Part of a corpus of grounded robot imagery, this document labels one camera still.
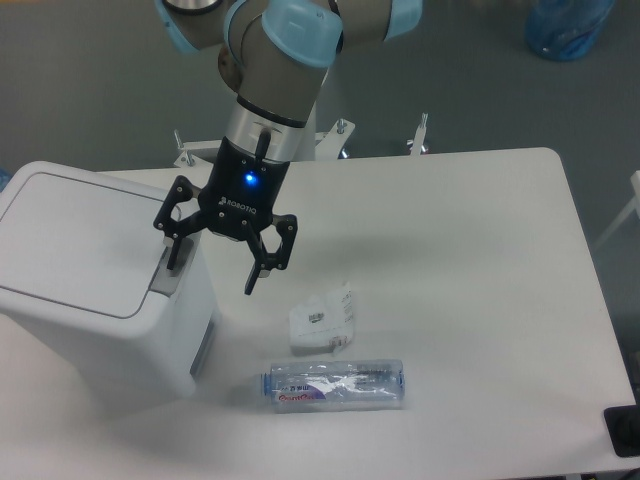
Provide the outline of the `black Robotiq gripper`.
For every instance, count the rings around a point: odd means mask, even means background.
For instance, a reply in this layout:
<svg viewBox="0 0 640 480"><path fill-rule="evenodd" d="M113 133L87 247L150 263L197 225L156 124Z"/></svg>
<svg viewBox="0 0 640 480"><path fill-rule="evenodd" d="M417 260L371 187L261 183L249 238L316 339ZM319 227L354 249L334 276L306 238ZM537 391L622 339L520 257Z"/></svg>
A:
<svg viewBox="0 0 640 480"><path fill-rule="evenodd" d="M185 176L175 178L153 225L170 244L167 269L176 266L182 241L191 234L207 230L228 238L245 241L254 257L244 293L251 295L259 278L273 269L285 270L298 232L295 215L275 215L273 207L289 164L267 159L269 135L261 135L253 153L246 153L223 139L206 185L193 185ZM183 220L172 214L180 204L197 199L200 210ZM276 251L268 252L260 232L275 227L280 236Z"/></svg>

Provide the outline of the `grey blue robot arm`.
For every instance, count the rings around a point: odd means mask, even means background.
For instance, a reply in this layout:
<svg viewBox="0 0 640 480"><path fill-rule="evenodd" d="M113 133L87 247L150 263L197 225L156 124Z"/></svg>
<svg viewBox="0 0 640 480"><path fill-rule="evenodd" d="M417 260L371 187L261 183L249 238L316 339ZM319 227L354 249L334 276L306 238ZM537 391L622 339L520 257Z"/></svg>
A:
<svg viewBox="0 0 640 480"><path fill-rule="evenodd" d="M158 14L183 52L224 46L241 75L236 104L205 186L177 177L156 218L174 268L202 230L248 245L248 288L288 266L294 215L273 211L321 85L336 57L413 30L419 1L160 1Z"/></svg>

